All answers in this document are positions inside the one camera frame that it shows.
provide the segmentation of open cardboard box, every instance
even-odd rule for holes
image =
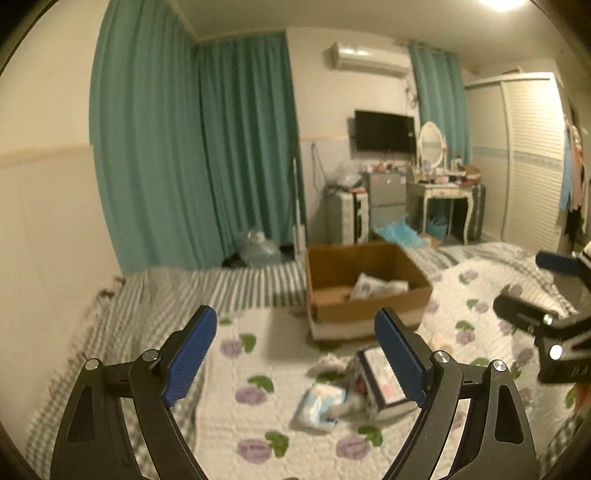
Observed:
[[[407,293],[349,301],[359,274],[381,280],[407,280]],[[398,245],[372,241],[325,245],[306,252],[307,310],[315,339],[355,339],[374,334],[374,317],[390,307],[410,329],[421,323],[433,288]]]

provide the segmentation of gray cabinet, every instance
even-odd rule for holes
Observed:
[[[398,173],[372,173],[365,176],[369,193],[371,228],[383,228],[406,213],[406,176]]]

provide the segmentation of small box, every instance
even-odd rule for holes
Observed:
[[[350,389],[367,395],[369,421],[389,420],[417,408],[415,402],[404,396],[380,347],[357,352],[349,369],[353,378]]]

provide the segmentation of ceiling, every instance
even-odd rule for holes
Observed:
[[[571,83],[586,79],[551,22],[532,3],[496,12],[478,0],[169,0],[197,40],[288,27],[356,30],[421,40],[457,53],[471,70],[557,60]]]

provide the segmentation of blue basket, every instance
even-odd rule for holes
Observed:
[[[447,236],[447,219],[445,217],[439,217],[435,220],[428,220],[427,233],[440,242],[443,242]]]

